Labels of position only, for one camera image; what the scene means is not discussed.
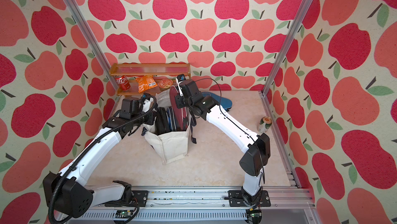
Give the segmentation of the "maroon paddle case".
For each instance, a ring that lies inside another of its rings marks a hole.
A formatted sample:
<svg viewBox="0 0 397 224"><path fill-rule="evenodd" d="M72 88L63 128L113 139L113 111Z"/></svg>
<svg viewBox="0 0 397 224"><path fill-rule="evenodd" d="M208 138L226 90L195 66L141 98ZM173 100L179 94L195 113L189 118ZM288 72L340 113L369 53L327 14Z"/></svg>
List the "maroon paddle case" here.
<svg viewBox="0 0 397 224"><path fill-rule="evenodd" d="M171 106L173 108L174 111L174 115L176 117L176 122L180 128L181 131L186 131L188 129L189 126L189 112L186 109L186 107L183 108L178 108L177 107L177 102L175 100L175 97L179 96L179 92L177 91L175 86L172 86L170 88L170 102L171 102Z"/></svg>

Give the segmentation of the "light blue paddle case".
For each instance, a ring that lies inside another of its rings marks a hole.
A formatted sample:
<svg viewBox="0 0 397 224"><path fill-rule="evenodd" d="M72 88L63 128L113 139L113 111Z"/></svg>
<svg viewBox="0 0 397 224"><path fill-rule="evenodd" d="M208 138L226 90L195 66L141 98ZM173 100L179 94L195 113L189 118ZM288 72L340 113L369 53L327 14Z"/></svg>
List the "light blue paddle case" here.
<svg viewBox="0 0 397 224"><path fill-rule="evenodd" d="M233 103L230 99L221 97L220 95L214 94L212 92L202 92L202 95L203 96L211 96L214 100L216 100L218 103L221 104L222 108L226 112L228 112L233 106Z"/></svg>

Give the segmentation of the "white canvas tote bag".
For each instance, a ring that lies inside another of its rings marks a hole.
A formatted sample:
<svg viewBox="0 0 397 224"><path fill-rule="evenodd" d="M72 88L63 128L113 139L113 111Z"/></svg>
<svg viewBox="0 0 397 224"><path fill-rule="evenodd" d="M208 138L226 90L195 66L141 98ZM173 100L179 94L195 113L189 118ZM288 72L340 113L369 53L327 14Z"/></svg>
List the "white canvas tote bag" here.
<svg viewBox="0 0 397 224"><path fill-rule="evenodd" d="M167 110L168 107L171 107L170 89L157 94L156 99L158 108L163 107ZM169 132L160 136L156 135L155 122L153 125L143 124L142 136L161 157L164 165L184 158L188 152L188 142L191 141L196 143L193 137L193 128L196 126L196 121L190 113L189 117L189 126L186 131L181 131L178 126L178 131Z"/></svg>

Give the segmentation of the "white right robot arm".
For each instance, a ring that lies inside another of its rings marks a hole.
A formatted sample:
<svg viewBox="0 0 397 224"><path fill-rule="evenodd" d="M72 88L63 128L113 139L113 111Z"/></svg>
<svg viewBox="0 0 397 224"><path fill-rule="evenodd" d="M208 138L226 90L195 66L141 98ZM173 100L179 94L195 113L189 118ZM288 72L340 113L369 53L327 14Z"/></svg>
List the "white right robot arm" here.
<svg viewBox="0 0 397 224"><path fill-rule="evenodd" d="M248 207L259 205L264 181L264 167L271 157L270 138L266 134L257 134L238 122L227 113L221 103L212 96L203 96L196 82L179 75L176 79L178 95L176 106L186 107L192 115L208 121L226 134L243 152L240 167L245 172L242 186L242 199Z"/></svg>

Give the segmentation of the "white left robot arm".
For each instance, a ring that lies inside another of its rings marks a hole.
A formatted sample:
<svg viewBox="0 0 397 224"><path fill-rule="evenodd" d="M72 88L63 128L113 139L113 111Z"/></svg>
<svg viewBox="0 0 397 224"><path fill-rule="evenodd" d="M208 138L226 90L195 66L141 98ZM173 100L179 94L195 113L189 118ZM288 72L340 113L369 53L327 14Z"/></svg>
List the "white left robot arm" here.
<svg viewBox="0 0 397 224"><path fill-rule="evenodd" d="M107 153L126 135L132 135L142 124L153 124L156 97L145 94L141 99L125 100L127 107L117 111L103 124L94 140L57 174L50 172L43 179L48 219L52 224L64 224L79 218L92 206L132 207L125 223L140 210L131 185L114 181L106 187L90 188L86 184Z"/></svg>

